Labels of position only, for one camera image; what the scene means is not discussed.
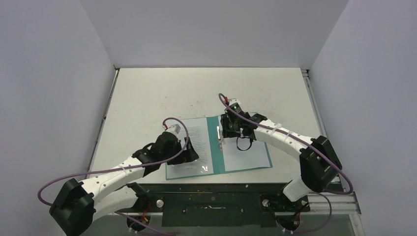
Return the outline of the metal folder clip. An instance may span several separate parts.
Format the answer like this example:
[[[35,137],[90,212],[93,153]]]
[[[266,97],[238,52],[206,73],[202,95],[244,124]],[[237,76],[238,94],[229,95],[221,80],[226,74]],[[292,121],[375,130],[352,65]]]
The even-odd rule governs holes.
[[[218,145],[220,152],[223,152],[223,145],[224,145],[224,139],[223,139],[223,133],[222,133],[222,127],[219,125],[217,126],[217,139],[218,139]]]

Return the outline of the white paper sheet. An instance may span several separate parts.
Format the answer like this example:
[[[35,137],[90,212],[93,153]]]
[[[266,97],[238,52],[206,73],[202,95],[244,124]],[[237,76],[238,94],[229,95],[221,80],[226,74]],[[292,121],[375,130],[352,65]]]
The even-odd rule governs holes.
[[[182,121],[189,133],[190,142],[198,159],[178,164],[166,165],[166,179],[206,176],[213,174],[209,132],[206,118],[184,119]]]
[[[264,142],[241,138],[224,138],[222,153],[226,172],[272,167],[268,147]]]

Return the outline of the teal plastic folder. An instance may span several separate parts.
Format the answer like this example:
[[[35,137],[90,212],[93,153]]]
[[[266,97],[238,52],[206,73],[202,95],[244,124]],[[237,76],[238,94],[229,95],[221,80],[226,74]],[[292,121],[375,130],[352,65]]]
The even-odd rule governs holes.
[[[206,119],[207,119],[207,125],[208,125],[208,134],[209,134],[211,157],[212,157],[212,164],[213,164],[213,174],[211,175],[230,173],[230,172],[225,171],[223,153],[220,152],[219,145],[218,145],[217,126],[220,125],[222,127],[222,125],[220,124],[220,116],[207,117]]]

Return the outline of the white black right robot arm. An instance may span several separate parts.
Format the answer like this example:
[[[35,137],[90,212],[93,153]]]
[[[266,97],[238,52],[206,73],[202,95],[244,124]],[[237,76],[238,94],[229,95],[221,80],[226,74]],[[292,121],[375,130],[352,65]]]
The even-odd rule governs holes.
[[[281,124],[255,113],[244,112],[237,99],[225,102],[221,115],[223,138],[248,138],[269,144],[287,153],[299,162],[300,177],[288,182],[280,191],[279,207],[292,210],[304,196],[326,190],[342,170],[342,165],[329,139],[292,132]]]

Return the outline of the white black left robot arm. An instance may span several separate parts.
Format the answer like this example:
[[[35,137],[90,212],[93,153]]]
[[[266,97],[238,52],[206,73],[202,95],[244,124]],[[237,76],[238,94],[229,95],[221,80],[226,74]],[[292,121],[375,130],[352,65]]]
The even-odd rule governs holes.
[[[135,151],[109,172],[77,181],[68,180],[50,206],[49,214],[68,236],[79,236],[97,219],[131,208],[142,211],[147,194],[136,180],[169,165],[193,162],[199,156],[189,138],[180,140],[178,132],[165,131],[155,142]]]

